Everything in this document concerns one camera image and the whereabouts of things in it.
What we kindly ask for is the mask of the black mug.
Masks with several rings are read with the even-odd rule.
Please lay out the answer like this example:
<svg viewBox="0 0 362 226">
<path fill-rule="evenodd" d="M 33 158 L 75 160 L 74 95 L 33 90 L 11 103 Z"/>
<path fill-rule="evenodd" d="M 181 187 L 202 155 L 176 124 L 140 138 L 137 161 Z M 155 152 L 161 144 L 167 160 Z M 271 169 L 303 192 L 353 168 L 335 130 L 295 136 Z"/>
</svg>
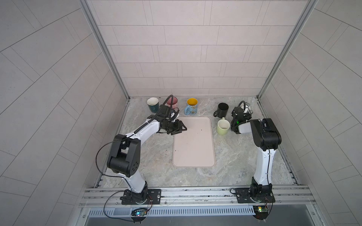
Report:
<svg viewBox="0 0 362 226">
<path fill-rule="evenodd" d="M 229 106 L 227 103 L 219 103 L 217 110 L 214 112 L 213 116 L 218 118 L 223 118 L 227 116 Z"/>
</svg>

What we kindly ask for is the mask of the light green mug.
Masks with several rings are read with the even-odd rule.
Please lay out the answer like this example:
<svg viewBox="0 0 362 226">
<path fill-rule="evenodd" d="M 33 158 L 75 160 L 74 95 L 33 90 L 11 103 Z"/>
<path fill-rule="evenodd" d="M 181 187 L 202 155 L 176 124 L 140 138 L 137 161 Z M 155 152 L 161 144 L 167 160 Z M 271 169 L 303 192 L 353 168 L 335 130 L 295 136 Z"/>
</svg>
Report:
<svg viewBox="0 0 362 226">
<path fill-rule="evenodd" d="M 217 133 L 220 136 L 226 135 L 230 130 L 230 126 L 231 126 L 230 122 L 223 117 L 217 123 L 217 128 L 216 128 Z"/>
</svg>

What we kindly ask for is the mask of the pink patterned mug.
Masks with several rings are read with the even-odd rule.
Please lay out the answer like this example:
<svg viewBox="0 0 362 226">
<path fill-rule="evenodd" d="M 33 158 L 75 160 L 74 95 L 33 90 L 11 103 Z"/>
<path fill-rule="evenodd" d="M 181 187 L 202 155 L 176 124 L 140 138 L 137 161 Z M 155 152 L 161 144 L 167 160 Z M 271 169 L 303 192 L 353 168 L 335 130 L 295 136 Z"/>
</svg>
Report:
<svg viewBox="0 0 362 226">
<path fill-rule="evenodd" d="M 168 101 L 166 102 L 166 105 L 168 107 L 171 107 L 173 109 L 178 108 L 178 99 L 176 97 L 171 97 L 168 99 Z"/>
</svg>

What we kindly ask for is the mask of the blue patterned mug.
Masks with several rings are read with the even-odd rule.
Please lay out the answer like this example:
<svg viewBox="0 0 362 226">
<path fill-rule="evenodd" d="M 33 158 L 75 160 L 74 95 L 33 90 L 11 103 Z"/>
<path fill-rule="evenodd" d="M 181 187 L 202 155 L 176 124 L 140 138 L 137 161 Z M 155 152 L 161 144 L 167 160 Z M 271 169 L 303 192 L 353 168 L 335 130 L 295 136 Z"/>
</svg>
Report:
<svg viewBox="0 0 362 226">
<path fill-rule="evenodd" d="M 184 109 L 185 115 L 194 115 L 198 111 L 198 100 L 195 98 L 190 98 L 187 100 L 187 106 Z"/>
</svg>

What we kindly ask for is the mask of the dark green mug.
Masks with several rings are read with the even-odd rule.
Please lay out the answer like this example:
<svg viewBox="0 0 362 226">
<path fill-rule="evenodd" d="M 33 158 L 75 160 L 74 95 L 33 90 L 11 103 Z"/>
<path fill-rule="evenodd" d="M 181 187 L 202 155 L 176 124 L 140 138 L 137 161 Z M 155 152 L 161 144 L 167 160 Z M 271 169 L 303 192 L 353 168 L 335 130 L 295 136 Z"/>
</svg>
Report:
<svg viewBox="0 0 362 226">
<path fill-rule="evenodd" d="M 159 100 L 158 98 L 149 98 L 147 100 L 147 105 L 152 113 L 157 113 L 159 110 Z"/>
</svg>

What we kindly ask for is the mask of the grey mug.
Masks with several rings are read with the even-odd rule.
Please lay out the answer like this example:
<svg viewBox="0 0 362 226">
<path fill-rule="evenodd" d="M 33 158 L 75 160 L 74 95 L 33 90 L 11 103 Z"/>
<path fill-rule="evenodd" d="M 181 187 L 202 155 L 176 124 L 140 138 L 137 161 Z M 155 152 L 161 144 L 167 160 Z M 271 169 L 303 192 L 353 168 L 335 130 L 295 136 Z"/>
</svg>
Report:
<svg viewBox="0 0 362 226">
<path fill-rule="evenodd" d="M 245 106 L 244 106 L 244 113 L 245 114 L 252 114 L 253 111 L 250 109 L 249 105 L 246 103 Z"/>
</svg>

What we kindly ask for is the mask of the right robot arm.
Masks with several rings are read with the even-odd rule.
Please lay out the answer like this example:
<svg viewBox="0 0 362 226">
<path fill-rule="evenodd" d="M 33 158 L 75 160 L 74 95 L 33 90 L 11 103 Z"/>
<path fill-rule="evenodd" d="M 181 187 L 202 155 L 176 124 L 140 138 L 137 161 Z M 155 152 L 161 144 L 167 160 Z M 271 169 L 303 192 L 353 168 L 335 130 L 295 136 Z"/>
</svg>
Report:
<svg viewBox="0 0 362 226">
<path fill-rule="evenodd" d="M 282 142 L 281 135 L 271 118 L 252 119 L 249 104 L 241 101 L 232 111 L 231 131 L 236 134 L 251 133 L 258 148 L 256 171 L 249 189 L 251 201 L 275 202 L 272 195 L 272 164 L 278 146 Z"/>
</svg>

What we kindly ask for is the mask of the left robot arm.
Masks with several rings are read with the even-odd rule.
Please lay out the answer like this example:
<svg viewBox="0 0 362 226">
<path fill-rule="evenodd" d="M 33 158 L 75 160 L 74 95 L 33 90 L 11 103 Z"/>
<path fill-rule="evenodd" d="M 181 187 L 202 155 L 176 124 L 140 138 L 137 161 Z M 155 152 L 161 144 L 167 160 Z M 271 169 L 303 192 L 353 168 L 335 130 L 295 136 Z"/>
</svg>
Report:
<svg viewBox="0 0 362 226">
<path fill-rule="evenodd" d="M 126 198 L 130 202 L 144 203 L 148 198 L 148 185 L 142 178 L 138 168 L 140 166 L 141 146 L 152 135 L 164 130 L 168 135 L 176 135 L 187 128 L 178 119 L 180 110 L 167 105 L 161 105 L 156 114 L 150 115 L 147 120 L 135 131 L 128 134 L 118 134 L 111 143 L 107 167 L 123 178 L 128 189 Z"/>
</svg>

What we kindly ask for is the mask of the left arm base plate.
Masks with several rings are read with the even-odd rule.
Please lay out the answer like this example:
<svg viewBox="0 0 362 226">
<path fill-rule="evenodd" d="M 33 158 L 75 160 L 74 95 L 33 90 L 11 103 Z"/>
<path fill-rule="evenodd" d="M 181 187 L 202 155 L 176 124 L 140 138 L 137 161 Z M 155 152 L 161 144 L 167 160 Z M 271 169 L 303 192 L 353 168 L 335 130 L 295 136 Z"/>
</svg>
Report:
<svg viewBox="0 0 362 226">
<path fill-rule="evenodd" d="M 127 189 L 124 191 L 123 196 L 120 198 L 122 205 L 143 205 L 143 204 L 160 204 L 161 189 L 148 189 L 145 188 L 140 193 L 132 192 Z"/>
</svg>

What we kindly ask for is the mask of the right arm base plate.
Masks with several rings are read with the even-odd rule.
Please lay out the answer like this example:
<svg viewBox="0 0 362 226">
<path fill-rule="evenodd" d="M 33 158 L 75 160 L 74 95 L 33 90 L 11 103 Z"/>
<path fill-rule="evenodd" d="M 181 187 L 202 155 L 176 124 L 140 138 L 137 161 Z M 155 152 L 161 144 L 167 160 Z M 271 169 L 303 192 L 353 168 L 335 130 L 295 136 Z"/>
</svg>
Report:
<svg viewBox="0 0 362 226">
<path fill-rule="evenodd" d="M 236 188 L 235 196 L 238 203 L 274 203 L 275 197 L 272 193 L 261 193 L 252 195 L 250 188 Z"/>
</svg>

